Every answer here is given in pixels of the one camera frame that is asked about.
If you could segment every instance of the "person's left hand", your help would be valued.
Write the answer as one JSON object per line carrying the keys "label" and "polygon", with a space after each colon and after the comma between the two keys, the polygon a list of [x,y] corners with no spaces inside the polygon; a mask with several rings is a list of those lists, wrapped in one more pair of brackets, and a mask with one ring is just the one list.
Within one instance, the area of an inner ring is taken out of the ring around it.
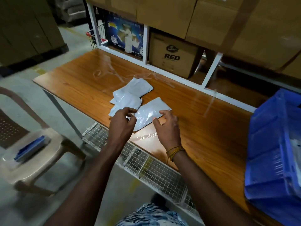
{"label": "person's left hand", "polygon": [[131,113],[136,112],[137,109],[125,107],[115,113],[111,118],[108,144],[116,146],[120,151],[123,149],[126,142],[130,139],[137,121],[136,117]]}

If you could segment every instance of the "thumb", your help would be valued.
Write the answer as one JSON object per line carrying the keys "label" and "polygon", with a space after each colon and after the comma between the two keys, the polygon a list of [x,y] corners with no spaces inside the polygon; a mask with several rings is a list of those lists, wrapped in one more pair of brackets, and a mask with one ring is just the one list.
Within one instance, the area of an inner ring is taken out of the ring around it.
{"label": "thumb", "polygon": [[158,128],[160,128],[160,126],[162,126],[157,118],[153,119],[153,125],[155,126],[156,131],[158,130]]}
{"label": "thumb", "polygon": [[136,125],[136,122],[137,122],[137,118],[135,116],[131,116],[130,118],[130,121],[128,122],[128,124],[131,126],[131,127],[135,127]]}

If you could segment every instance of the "plastic chair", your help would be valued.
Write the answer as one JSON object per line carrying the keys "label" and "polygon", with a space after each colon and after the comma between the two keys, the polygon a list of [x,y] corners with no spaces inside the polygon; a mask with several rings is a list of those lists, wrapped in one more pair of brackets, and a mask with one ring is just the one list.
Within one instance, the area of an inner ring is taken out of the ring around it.
{"label": "plastic chair", "polygon": [[[51,138],[47,146],[14,170],[10,170],[7,164],[0,162],[0,173],[18,191],[43,196],[57,193],[57,191],[53,192],[36,186],[35,182],[66,152],[74,154],[83,161],[85,161],[86,155],[71,140],[50,128],[16,93],[0,87],[0,94],[10,97],[41,125],[42,129],[39,134]],[[19,145],[24,146],[24,143],[29,144],[35,138],[33,133],[16,124],[0,110],[0,146],[9,151]]]}

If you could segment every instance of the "concrete floor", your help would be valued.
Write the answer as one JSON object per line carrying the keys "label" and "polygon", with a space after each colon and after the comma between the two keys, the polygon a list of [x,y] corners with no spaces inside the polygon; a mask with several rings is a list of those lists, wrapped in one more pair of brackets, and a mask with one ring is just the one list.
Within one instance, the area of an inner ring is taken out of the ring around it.
{"label": "concrete floor", "polygon": [[[50,71],[91,51],[90,41],[85,35],[85,32],[89,30],[87,24],[73,28],[59,27],[59,29],[70,51],[39,64],[38,67],[45,71]],[[0,79],[0,86],[20,95],[50,127],[81,147],[88,155],[88,163],[85,167],[87,169],[89,162],[97,152],[90,148],[87,149],[82,144],[82,141],[41,88],[31,81],[39,76],[35,70],[36,68],[29,68]],[[81,133],[94,123],[91,118],[72,106],[60,99],[58,101]],[[39,125],[29,118],[10,98],[0,95],[0,108],[24,128],[30,131],[39,129]],[[0,156],[2,157],[4,153],[5,151],[1,149]],[[56,190],[68,182],[58,194],[50,198],[31,194],[21,197],[0,177],[0,225],[42,225],[61,205],[80,179],[83,172],[79,172],[78,168],[79,162],[77,159],[67,153],[37,181],[37,185],[51,190]],[[95,225],[115,225],[121,218],[135,211],[142,204],[149,202],[153,194],[154,191],[148,186],[118,166],[114,166]],[[201,225],[173,204],[168,203],[167,206],[177,211],[188,224]]]}

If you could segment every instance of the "table top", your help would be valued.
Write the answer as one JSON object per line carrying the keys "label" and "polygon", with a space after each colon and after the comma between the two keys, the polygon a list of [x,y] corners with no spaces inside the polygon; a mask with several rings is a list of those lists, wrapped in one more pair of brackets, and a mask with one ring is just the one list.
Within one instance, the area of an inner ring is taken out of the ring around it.
{"label": "table top", "polygon": [[[112,92],[133,77],[144,78],[154,87],[142,96],[142,104],[160,97],[179,117],[182,145],[195,163],[259,222],[281,225],[245,201],[244,173],[251,113],[100,49],[85,53],[33,81],[109,127]],[[133,133],[130,140],[167,163],[166,151],[158,137],[137,140],[151,133],[155,133],[152,123]],[[170,161],[168,165],[177,169]]]}

